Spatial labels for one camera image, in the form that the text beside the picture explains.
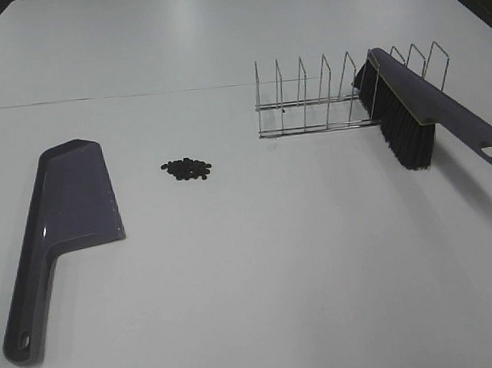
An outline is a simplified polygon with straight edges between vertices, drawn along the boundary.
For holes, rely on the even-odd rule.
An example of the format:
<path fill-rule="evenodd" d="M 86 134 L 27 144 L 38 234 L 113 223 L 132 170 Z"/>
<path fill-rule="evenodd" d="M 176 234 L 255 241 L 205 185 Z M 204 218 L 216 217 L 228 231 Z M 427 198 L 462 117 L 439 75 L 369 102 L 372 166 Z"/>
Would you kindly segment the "purple brush with black bristles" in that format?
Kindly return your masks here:
<path fill-rule="evenodd" d="M 431 166 L 437 125 L 492 165 L 492 126 L 385 50 L 369 51 L 353 88 L 402 167 Z"/>

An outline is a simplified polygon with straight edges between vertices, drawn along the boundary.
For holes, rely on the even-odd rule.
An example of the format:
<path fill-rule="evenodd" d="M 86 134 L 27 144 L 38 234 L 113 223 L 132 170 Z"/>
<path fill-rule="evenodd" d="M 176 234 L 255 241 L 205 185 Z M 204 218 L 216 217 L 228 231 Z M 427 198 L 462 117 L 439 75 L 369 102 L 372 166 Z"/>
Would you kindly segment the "purple plastic dustpan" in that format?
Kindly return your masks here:
<path fill-rule="evenodd" d="M 126 237 L 98 142 L 72 139 L 38 160 L 3 339 L 3 355 L 18 366 L 42 359 L 59 256 Z"/>

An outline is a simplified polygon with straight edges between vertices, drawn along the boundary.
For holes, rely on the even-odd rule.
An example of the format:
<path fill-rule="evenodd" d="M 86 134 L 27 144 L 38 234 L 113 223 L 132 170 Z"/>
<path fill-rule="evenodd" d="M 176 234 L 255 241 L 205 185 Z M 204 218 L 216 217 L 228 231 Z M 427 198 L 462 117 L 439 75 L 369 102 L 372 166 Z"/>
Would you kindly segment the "pile of coffee beans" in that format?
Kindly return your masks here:
<path fill-rule="evenodd" d="M 168 161 L 161 165 L 161 170 L 172 175 L 177 181 L 207 179 L 212 169 L 212 164 L 184 157 L 180 160 Z"/>

